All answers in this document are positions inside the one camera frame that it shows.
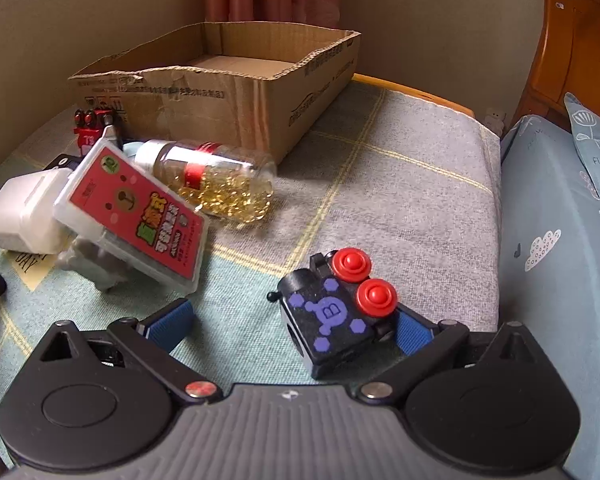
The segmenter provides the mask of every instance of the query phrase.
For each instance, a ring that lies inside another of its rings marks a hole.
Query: red card
[[[108,147],[70,202],[152,259],[193,278],[204,221]]]

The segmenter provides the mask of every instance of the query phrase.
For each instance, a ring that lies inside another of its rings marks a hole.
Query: blue gripper pad
[[[395,329],[395,343],[405,355],[411,355],[420,350],[433,339],[433,330],[398,311],[398,326]]]
[[[144,330],[144,337],[167,353],[176,348],[178,343],[191,333],[196,317],[189,300],[181,298],[176,301],[180,303],[175,306],[170,304],[167,307],[171,307],[170,312],[147,324]]]

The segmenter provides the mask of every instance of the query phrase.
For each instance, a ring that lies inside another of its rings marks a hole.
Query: light blue pillow
[[[600,117],[582,106],[571,93],[565,94],[564,105],[571,119],[576,151],[600,196]]]

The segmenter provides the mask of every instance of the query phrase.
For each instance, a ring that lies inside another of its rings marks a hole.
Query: red button
[[[331,269],[336,277],[347,283],[360,283],[371,272],[371,259],[360,249],[347,247],[335,253],[331,260]]]
[[[216,393],[218,387],[209,381],[194,381],[184,387],[184,391],[191,397],[211,397]]]
[[[356,303],[368,316],[386,317],[398,305],[398,293],[391,283],[373,278],[360,283]]]

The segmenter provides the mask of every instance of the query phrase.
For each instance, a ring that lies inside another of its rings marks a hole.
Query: gold capsule
[[[249,223],[264,218],[273,189],[270,182],[249,178],[238,171],[206,168],[200,190],[180,187],[177,193],[209,214]]]

